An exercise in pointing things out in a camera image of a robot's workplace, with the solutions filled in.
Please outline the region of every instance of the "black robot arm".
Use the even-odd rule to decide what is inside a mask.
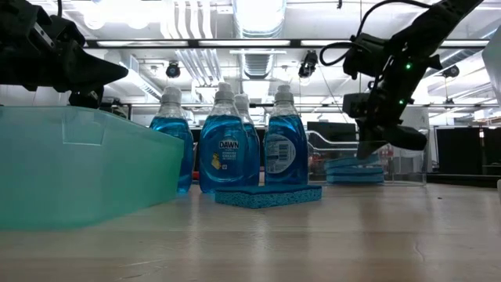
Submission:
[[[61,1],[58,1],[61,14]],[[26,0],[0,0],[0,84],[72,91],[74,106],[97,108],[103,86],[128,70],[87,54],[75,23]]]
[[[411,96],[426,69],[442,68],[439,56],[433,54],[457,24],[481,2],[442,0],[390,39],[361,32],[351,38],[344,72],[353,79],[358,73],[374,78],[370,93],[344,96],[343,111],[356,119],[360,129],[358,158],[368,157],[386,143],[410,150],[424,149],[426,137],[414,128],[401,126],[400,116],[406,105],[413,102]],[[324,64],[322,57],[326,48],[320,53],[320,61]]]

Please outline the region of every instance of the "blue dish soap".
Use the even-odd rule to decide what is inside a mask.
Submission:
[[[181,111],[181,90],[176,87],[165,88],[162,105],[151,121],[150,128],[184,140],[178,192],[188,192],[193,177],[193,135]]]
[[[200,133],[200,188],[245,185],[247,134],[238,115],[231,86],[219,83],[214,107]]]
[[[265,183],[308,183],[308,140],[289,85],[275,94],[265,137]]]
[[[247,186],[259,185],[259,169],[261,168],[261,159],[259,156],[259,137],[254,122],[249,115],[249,97],[246,94],[235,95],[236,109],[242,118],[243,127],[247,133],[249,150],[245,160],[245,176]]]

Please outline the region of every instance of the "wooden table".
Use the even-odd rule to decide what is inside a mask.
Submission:
[[[500,281],[497,191],[330,187],[249,210],[198,189],[83,230],[0,233],[0,281]]]

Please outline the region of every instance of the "translucent plastic bin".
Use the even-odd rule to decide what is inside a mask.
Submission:
[[[0,229],[86,226],[175,197],[183,141],[78,107],[0,107]]]
[[[310,183],[426,185],[426,150],[405,150],[384,144],[368,160],[360,162],[356,160],[358,142],[330,142],[318,132],[306,134]]]

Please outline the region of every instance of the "white bottle cap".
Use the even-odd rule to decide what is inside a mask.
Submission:
[[[238,111],[249,111],[249,96],[247,94],[235,95],[235,106]]]
[[[181,103],[181,90],[177,87],[166,87],[162,95],[162,103]]]
[[[233,97],[235,94],[233,94],[232,91],[232,86],[229,83],[226,82],[219,82],[218,84],[218,91],[216,92],[216,96],[214,100],[222,100],[222,99],[230,99],[233,100]]]
[[[294,95],[290,92],[289,85],[281,85],[279,86],[276,94],[275,94],[275,102],[292,102],[294,104]]]

